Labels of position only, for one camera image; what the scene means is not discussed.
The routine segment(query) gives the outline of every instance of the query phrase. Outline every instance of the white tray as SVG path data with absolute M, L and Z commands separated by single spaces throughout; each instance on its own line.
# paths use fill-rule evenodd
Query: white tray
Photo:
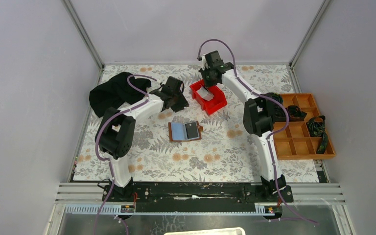
M 165 235 L 246 235 L 242 228 L 211 229 L 190 232 L 166 233 Z

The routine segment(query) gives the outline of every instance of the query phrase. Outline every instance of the wooden organizer tray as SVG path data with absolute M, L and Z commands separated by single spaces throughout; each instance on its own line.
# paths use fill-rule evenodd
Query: wooden organizer tray
M 328 145 L 324 154 L 316 154 L 321 144 L 321 137 L 309 135 L 306 122 L 321 112 L 318 109 L 315 98 L 312 94 L 281 94 L 283 105 L 297 105 L 307 113 L 305 121 L 292 121 L 286 130 L 275 134 L 275 147 L 279 160 L 302 160 L 302 159 L 330 159 L 335 157 L 335 150 L 328 135 Z M 284 127 L 284 122 L 276 122 L 274 131 Z

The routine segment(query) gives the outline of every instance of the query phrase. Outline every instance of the white wall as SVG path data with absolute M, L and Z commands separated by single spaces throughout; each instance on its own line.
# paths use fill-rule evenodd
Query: white wall
M 327 166 L 355 230 L 376 234 L 376 1 L 333 1 L 296 71 L 327 117 L 337 152 Z
M 104 63 L 160 63 L 197 62 L 210 38 L 228 43 L 238 62 L 290 61 L 322 0 L 72 2 Z M 231 60 L 216 44 L 204 53 Z
M 60 0 L 0 0 L 0 235 L 44 231 L 97 74 Z

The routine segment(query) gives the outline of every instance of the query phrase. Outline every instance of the white object in red bin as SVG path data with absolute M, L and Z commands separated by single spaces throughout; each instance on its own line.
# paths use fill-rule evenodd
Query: white object in red bin
M 203 98 L 206 101 L 210 101 L 212 100 L 212 98 L 214 98 L 214 95 L 204 87 L 201 87 L 199 90 L 197 90 L 197 93 L 201 98 Z

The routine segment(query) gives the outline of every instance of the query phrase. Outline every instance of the patterned table surface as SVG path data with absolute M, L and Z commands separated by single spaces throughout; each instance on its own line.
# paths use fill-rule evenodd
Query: patterned table surface
M 191 98 L 189 88 L 200 79 L 199 68 L 195 65 L 106 66 L 101 83 L 122 71 L 152 76 L 163 82 L 168 76 L 174 76 L 185 83 L 188 108 L 177 113 L 165 110 L 137 123 L 128 152 L 129 171 L 135 181 L 260 182 L 257 147 L 242 124 L 244 106 L 229 89 L 219 85 L 226 95 L 227 106 L 210 116 L 202 111 Z M 263 93 L 293 92 L 285 65 L 247 65 L 238 66 L 237 70 Z M 168 123 L 190 120 L 197 120 L 204 127 L 202 140 L 169 142 Z M 109 177 L 107 163 L 99 161 L 94 153 L 94 137 L 100 122 L 101 118 L 92 112 L 77 156 L 74 181 L 100 181 Z M 279 164 L 288 182 L 319 182 L 313 160 L 287 160 Z

